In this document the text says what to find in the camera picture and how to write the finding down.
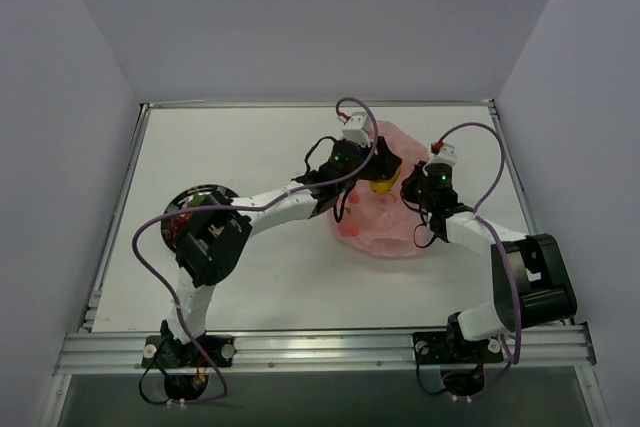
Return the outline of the orange fake fruit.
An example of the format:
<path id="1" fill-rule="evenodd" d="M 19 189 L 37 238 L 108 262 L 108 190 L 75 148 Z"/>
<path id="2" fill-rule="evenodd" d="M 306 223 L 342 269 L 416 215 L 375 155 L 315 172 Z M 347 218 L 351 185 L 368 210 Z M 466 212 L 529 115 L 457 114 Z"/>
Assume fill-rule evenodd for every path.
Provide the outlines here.
<path id="1" fill-rule="evenodd" d="M 398 168 L 396 172 L 389 179 L 382 179 L 376 181 L 370 181 L 369 187 L 372 192 L 377 195 L 385 195 L 392 191 L 401 174 L 401 168 Z"/>

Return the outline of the pink plastic bag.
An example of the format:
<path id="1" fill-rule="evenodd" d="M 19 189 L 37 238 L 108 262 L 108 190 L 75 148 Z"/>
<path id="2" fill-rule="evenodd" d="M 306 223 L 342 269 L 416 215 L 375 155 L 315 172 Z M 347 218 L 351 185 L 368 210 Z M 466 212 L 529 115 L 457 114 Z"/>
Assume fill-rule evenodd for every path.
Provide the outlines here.
<path id="1" fill-rule="evenodd" d="M 378 128 L 390 150 L 402 160 L 399 176 L 384 194 L 374 191 L 367 181 L 358 182 L 346 200 L 342 221 L 330 216 L 329 226 L 336 240 L 374 257 L 414 257 L 431 241 L 432 233 L 402 201 L 401 185 L 415 164 L 427 161 L 430 153 L 391 122 L 380 121 Z"/>

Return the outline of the dark red fake grapes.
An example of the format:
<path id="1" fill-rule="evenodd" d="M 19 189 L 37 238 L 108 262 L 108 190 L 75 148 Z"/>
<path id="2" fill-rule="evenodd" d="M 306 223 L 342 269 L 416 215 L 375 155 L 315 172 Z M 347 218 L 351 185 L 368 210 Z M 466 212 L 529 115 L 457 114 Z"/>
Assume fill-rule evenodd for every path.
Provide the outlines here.
<path id="1" fill-rule="evenodd" d="M 174 245 L 181 231 L 184 229 L 185 225 L 188 223 L 189 220 L 190 220 L 189 214 L 177 216 L 170 219 L 164 231 L 165 233 L 164 239 L 169 244 Z"/>

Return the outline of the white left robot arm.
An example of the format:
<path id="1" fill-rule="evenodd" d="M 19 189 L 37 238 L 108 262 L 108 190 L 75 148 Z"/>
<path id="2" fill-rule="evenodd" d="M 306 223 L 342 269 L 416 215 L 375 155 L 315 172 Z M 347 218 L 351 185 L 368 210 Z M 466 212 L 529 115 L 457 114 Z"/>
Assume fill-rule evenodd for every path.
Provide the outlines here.
<path id="1" fill-rule="evenodd" d="M 248 240 L 279 225 L 317 217 L 336 207 L 359 181 L 392 187 L 402 159 L 384 137 L 374 147 L 345 139 L 334 140 L 326 162 L 308 167 L 286 186 L 253 197 L 235 197 L 225 188 L 205 195 L 203 206 L 234 210 L 182 214 L 164 221 L 164 240 L 175 252 L 179 266 L 178 303 L 163 324 L 169 335 L 166 355 L 179 366 L 194 364 L 202 352 L 206 314 L 215 286 L 235 269 Z"/>

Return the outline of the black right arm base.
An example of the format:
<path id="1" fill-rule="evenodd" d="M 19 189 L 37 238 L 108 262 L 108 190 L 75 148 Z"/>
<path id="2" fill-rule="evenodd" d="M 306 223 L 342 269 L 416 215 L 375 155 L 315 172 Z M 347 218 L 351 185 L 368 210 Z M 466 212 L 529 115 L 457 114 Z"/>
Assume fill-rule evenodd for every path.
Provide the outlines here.
<path id="1" fill-rule="evenodd" d="M 470 341 L 463 337 L 459 314 L 451 314 L 444 329 L 412 334 L 415 376 L 422 392 L 430 397 L 449 396 L 453 401 L 471 402 L 487 387 L 486 366 L 504 361 L 497 337 Z M 438 366 L 440 386 L 427 387 L 421 368 Z"/>

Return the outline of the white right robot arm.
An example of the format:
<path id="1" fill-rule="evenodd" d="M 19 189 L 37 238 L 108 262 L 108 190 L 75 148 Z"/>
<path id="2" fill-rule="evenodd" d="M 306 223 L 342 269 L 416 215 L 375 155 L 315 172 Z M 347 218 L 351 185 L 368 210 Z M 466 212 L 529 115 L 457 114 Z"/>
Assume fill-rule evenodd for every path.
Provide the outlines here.
<path id="1" fill-rule="evenodd" d="M 453 167 L 420 161 L 402 182 L 403 201 L 418 210 L 433 236 L 487 260 L 492 299 L 453 316 L 444 347 L 455 359 L 469 358 L 480 341 L 567 320 L 577 299 L 557 240 L 504 228 L 480 217 L 458 199 Z"/>

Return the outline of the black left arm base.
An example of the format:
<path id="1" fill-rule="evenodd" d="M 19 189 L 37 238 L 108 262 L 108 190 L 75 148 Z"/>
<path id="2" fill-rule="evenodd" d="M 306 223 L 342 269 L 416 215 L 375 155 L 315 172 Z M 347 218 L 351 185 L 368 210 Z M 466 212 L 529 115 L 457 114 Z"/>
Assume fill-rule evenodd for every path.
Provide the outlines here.
<path id="1" fill-rule="evenodd" d="M 222 368 L 230 368 L 236 354 L 229 335 L 203 334 L 196 343 L 173 337 L 166 321 L 159 335 L 146 338 L 138 393 L 148 405 L 169 406 L 220 401 L 229 395 Z"/>

